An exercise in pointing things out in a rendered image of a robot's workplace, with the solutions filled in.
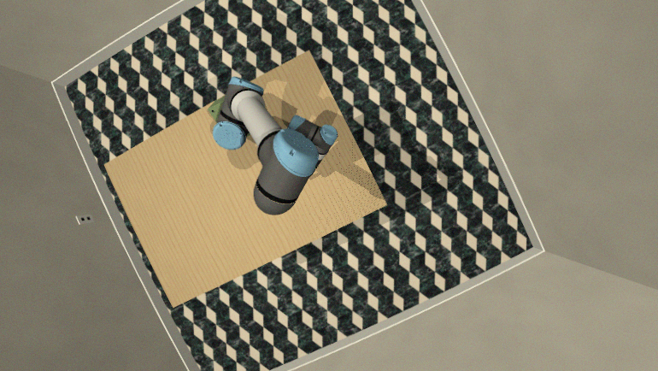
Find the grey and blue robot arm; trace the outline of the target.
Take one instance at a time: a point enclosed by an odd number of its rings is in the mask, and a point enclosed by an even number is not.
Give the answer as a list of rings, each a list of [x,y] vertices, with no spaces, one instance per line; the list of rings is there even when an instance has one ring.
[[[220,147],[236,150],[250,133],[262,164],[254,187],[256,206],[266,214],[281,215],[295,204],[315,170],[319,154],[330,150],[338,132],[331,125],[320,128],[299,115],[293,116],[289,129],[282,129],[265,109],[263,92],[252,82],[232,77],[213,137]]]

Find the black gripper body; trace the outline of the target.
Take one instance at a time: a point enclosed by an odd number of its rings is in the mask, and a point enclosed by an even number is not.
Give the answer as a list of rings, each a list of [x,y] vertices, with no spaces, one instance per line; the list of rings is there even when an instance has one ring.
[[[320,154],[319,154],[319,161],[317,162],[315,168],[317,168],[317,167],[319,166],[320,162],[322,161],[322,159],[323,159],[324,157],[325,157],[325,155],[320,155]]]

